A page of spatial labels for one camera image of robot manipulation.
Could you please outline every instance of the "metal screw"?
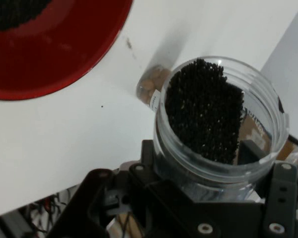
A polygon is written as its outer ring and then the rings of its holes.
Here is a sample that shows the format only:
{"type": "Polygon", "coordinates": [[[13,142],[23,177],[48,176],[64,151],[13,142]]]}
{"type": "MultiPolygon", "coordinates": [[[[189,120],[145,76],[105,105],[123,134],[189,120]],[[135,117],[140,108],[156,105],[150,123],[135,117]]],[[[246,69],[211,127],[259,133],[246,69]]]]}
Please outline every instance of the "metal screw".
{"type": "Polygon", "coordinates": [[[136,170],[140,171],[140,170],[144,170],[144,167],[142,165],[137,165],[135,167],[136,170]]]}
{"type": "Polygon", "coordinates": [[[207,223],[201,223],[198,225],[198,231],[202,234],[211,234],[213,232],[213,227],[207,223]]]}
{"type": "Polygon", "coordinates": [[[285,228],[278,224],[278,223],[272,223],[269,225],[269,229],[273,232],[273,233],[276,233],[276,234],[283,234],[285,233],[285,228]]]}
{"type": "Polygon", "coordinates": [[[290,170],[292,167],[291,165],[289,164],[282,164],[282,167],[285,169],[285,170],[290,170]]]}

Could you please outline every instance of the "clear plastic jar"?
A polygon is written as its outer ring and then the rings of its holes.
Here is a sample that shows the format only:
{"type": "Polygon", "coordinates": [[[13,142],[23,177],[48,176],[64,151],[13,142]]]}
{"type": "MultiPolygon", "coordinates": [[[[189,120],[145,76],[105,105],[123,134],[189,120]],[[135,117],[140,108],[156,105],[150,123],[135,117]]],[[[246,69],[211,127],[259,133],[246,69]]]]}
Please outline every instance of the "clear plastic jar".
{"type": "Polygon", "coordinates": [[[272,84],[256,69],[225,57],[201,59],[223,66],[227,83],[242,89],[244,122],[239,140],[252,140],[265,156],[245,165],[222,164],[194,153],[174,134],[164,107],[166,91],[173,75],[193,59],[176,68],[162,87],[153,139],[154,169],[161,177],[174,181],[194,201],[244,200],[269,172],[287,140],[288,115],[284,113],[272,84]]]}

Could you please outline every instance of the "black beads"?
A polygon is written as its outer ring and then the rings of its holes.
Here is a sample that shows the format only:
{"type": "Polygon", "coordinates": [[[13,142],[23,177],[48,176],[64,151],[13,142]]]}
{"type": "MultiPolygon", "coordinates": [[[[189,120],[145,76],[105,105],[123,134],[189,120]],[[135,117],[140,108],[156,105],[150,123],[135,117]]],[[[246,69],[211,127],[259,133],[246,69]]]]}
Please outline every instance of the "black beads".
{"type": "Polygon", "coordinates": [[[198,59],[170,81],[165,101],[179,139],[203,157],[232,164],[238,147],[243,92],[226,82],[222,66],[198,59]]]}
{"type": "Polygon", "coordinates": [[[51,0],[0,0],[0,31],[36,18],[51,0]]]}

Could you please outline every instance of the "white wall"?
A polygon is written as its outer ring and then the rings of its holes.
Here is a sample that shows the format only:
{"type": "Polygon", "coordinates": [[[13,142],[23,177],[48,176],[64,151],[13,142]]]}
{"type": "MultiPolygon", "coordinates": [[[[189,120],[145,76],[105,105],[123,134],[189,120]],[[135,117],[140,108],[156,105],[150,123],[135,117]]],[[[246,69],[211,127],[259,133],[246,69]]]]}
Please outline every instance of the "white wall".
{"type": "Polygon", "coordinates": [[[298,14],[262,68],[273,81],[286,112],[290,133],[298,139],[298,14]]]}

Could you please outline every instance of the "vial with brown beads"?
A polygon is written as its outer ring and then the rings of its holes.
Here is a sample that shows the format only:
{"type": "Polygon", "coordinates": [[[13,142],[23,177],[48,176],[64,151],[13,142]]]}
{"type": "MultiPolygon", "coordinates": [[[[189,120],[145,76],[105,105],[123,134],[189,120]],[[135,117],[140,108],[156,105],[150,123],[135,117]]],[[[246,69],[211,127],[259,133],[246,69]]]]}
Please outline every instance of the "vial with brown beads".
{"type": "Polygon", "coordinates": [[[136,95],[154,112],[157,111],[163,83],[170,73],[169,69],[157,65],[145,72],[139,80],[136,95]]]}

